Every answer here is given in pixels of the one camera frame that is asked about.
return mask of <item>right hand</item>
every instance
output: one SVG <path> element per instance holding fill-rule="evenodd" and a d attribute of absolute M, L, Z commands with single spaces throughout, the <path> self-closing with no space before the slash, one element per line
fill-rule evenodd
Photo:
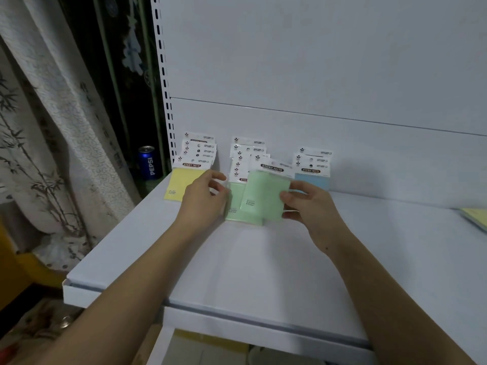
<path fill-rule="evenodd" d="M 289 189 L 304 193 L 281 192 L 286 210 L 283 218 L 303 223 L 321 251 L 326 253 L 330 244 L 335 243 L 343 233 L 349 233 L 328 192 L 301 180 L 291 182 Z"/>

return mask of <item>white back panel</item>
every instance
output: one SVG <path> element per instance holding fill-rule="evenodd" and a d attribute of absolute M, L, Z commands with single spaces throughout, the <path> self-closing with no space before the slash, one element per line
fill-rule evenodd
<path fill-rule="evenodd" d="M 487 0 L 160 5 L 172 97 L 487 135 Z"/>
<path fill-rule="evenodd" d="M 487 207 L 487 137 L 173 99 L 176 143 L 185 131 L 216 136 L 228 174 L 234 135 L 263 138 L 291 161 L 306 145 L 335 150 L 333 191 L 444 207 Z"/>

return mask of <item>bamboo pattern curtain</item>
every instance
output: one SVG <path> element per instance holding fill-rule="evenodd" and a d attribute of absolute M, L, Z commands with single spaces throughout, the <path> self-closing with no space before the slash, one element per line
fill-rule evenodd
<path fill-rule="evenodd" d="M 69 271 L 139 201 L 57 0 L 0 0 L 0 179 Z"/>

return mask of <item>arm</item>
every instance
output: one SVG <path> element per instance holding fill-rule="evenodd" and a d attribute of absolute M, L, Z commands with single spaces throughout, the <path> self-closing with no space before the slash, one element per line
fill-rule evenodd
<path fill-rule="evenodd" d="M 222 173 L 209 170 L 186 188 L 172 226 L 52 344 L 39 365 L 131 363 L 185 267 L 186 249 L 227 201 L 228 189 L 213 178 L 225 180 Z M 211 195 L 208 186 L 219 194 Z"/>
<path fill-rule="evenodd" d="M 283 192 L 283 218 L 303 223 L 338 269 L 381 363 L 474 364 L 389 275 L 341 219 L 330 194 L 301 181 Z"/>

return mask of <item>blue sticky note pad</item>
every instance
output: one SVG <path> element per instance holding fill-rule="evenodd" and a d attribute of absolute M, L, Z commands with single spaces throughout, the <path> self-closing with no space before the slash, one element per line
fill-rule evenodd
<path fill-rule="evenodd" d="M 324 189 L 325 191 L 330 190 L 330 178 L 329 177 L 317 177 L 315 175 L 310 175 L 310 174 L 296 173 L 294 175 L 294 178 L 296 180 L 303 180 L 305 182 L 311 183 L 311 184 L 315 185 L 316 187 Z"/>

